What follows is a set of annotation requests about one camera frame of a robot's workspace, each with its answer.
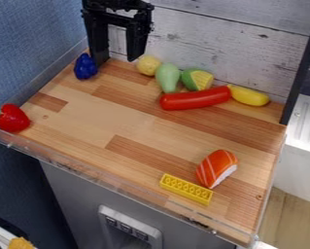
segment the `toy food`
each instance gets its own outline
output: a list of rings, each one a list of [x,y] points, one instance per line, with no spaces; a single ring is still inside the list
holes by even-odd
[[[4,104],[0,109],[0,128],[9,132],[22,131],[30,126],[30,120],[15,104]]]
[[[34,249],[34,246],[23,237],[16,237],[9,243],[8,249]]]
[[[160,186],[170,192],[209,205],[213,192],[173,175],[164,174]]]
[[[237,157],[226,150],[218,150],[197,167],[196,177],[201,185],[213,189],[237,168]]]
[[[214,82],[214,76],[212,74],[196,68],[185,70],[181,74],[181,79],[189,90],[209,89]]]
[[[161,61],[152,55],[143,55],[137,62],[136,68],[141,74],[153,76]]]
[[[76,60],[74,73],[77,79],[85,80],[91,78],[93,75],[96,75],[98,73],[98,69],[94,60],[87,53],[82,53]]]
[[[201,91],[164,94],[160,99],[160,105],[165,110],[183,110],[223,103],[229,98],[229,88],[223,86]]]
[[[270,101],[268,95],[260,93],[253,89],[246,89],[233,85],[227,85],[230,89],[232,97],[241,103],[253,106],[262,106]]]
[[[163,63],[156,69],[155,79],[164,92],[174,92],[180,79],[180,70],[172,63]]]

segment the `wood plank wall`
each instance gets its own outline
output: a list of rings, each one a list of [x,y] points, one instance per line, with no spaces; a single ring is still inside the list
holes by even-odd
[[[151,2],[155,31],[147,53],[181,69],[209,70],[219,85],[233,83],[286,101],[310,33],[310,0]],[[124,57],[124,30],[110,32],[111,51]]]

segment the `countertop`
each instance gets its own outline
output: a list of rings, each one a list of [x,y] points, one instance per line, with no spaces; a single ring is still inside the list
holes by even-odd
[[[155,79],[140,75],[132,63],[111,59],[83,82],[72,63],[21,107],[32,126],[19,136],[43,146],[36,149],[39,159],[66,165],[233,242],[250,243],[284,140],[283,106],[230,100],[163,111],[159,96]],[[196,166],[218,149],[234,153],[240,163],[214,189],[209,206],[159,187],[163,173],[197,183]]]

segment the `yellow lego brick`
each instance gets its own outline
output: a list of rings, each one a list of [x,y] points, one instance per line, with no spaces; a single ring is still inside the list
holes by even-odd
[[[209,205],[213,192],[178,177],[164,174],[160,186],[170,192]]]

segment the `red toy sausage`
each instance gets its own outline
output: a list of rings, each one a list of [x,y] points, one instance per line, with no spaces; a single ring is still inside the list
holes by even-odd
[[[227,86],[201,91],[168,93],[160,99],[160,105],[165,110],[184,110],[220,104],[228,101],[230,90]]]

